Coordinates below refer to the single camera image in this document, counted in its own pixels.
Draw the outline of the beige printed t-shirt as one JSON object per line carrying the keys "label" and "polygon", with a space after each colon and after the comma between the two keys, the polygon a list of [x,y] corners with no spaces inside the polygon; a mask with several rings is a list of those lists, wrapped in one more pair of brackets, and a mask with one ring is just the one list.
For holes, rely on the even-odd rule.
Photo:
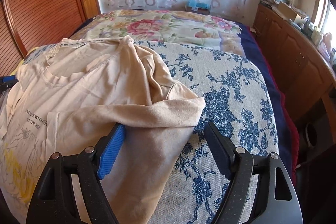
{"label": "beige printed t-shirt", "polygon": [[206,105],[160,55],[122,39],[64,39],[17,71],[1,107],[1,191],[24,223],[54,152],[72,155],[116,123],[125,141],[102,187],[120,223],[147,223]]}

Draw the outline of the yellow plush toy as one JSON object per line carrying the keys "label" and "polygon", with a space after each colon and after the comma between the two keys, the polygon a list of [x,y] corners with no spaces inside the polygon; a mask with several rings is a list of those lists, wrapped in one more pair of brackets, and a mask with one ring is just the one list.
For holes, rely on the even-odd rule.
{"label": "yellow plush toy", "polygon": [[25,60],[22,59],[19,64],[16,66],[16,68],[10,73],[10,76],[14,76],[17,74],[18,69],[24,64]]}

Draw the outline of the navy blue blanket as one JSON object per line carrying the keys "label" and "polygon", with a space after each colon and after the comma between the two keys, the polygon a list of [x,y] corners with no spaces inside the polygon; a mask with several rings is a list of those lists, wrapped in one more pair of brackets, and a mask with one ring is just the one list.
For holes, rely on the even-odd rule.
{"label": "navy blue blanket", "polygon": [[297,178],[295,168],[297,165],[299,150],[298,130],[285,108],[285,95],[278,89],[272,74],[272,69],[262,54],[255,38],[252,36],[252,32],[248,26],[242,23],[239,23],[238,26],[241,28],[241,34],[239,36],[241,38],[241,44],[246,58],[258,67],[264,77],[270,101],[273,106],[278,136],[279,155],[286,170],[288,171],[293,185],[296,185]]}

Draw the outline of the wooden sideboard cabinet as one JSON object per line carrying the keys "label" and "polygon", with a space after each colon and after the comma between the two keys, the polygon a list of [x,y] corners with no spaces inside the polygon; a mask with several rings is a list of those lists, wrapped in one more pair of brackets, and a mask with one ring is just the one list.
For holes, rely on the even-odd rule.
{"label": "wooden sideboard cabinet", "polygon": [[296,124],[308,123],[323,104],[335,139],[335,73],[316,46],[272,9],[259,4],[253,27],[273,77]]}

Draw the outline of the pink floral quilt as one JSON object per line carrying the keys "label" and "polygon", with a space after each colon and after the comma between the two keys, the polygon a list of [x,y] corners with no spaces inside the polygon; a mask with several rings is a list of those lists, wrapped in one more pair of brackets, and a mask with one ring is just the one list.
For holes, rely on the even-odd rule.
{"label": "pink floral quilt", "polygon": [[73,40],[123,38],[194,44],[245,56],[235,22],[212,15],[168,10],[115,10],[96,16],[71,36]]}

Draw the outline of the cardboard box on sideboard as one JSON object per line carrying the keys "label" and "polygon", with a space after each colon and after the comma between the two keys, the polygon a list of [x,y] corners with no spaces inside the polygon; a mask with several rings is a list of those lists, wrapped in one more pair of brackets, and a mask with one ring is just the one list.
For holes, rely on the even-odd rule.
{"label": "cardboard box on sideboard", "polygon": [[293,21],[293,22],[300,22],[302,21],[302,16],[298,12],[297,9],[287,5],[284,2],[280,2],[277,7],[278,11],[284,15],[287,19]]}

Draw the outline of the teal box by curtain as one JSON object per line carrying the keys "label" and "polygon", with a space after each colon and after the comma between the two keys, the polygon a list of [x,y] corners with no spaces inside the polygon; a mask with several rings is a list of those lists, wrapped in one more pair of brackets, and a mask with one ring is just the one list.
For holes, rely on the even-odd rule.
{"label": "teal box by curtain", "polygon": [[197,0],[187,0],[185,10],[188,12],[196,12],[197,14],[209,15],[211,6],[206,3],[198,2]]}

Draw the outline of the window with wooden frame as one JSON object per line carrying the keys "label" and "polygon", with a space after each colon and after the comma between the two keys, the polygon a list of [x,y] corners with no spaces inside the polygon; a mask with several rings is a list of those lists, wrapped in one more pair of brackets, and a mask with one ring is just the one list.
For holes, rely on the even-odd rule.
{"label": "window with wooden frame", "polygon": [[335,12],[330,0],[315,0],[311,21],[322,34],[333,32]]}

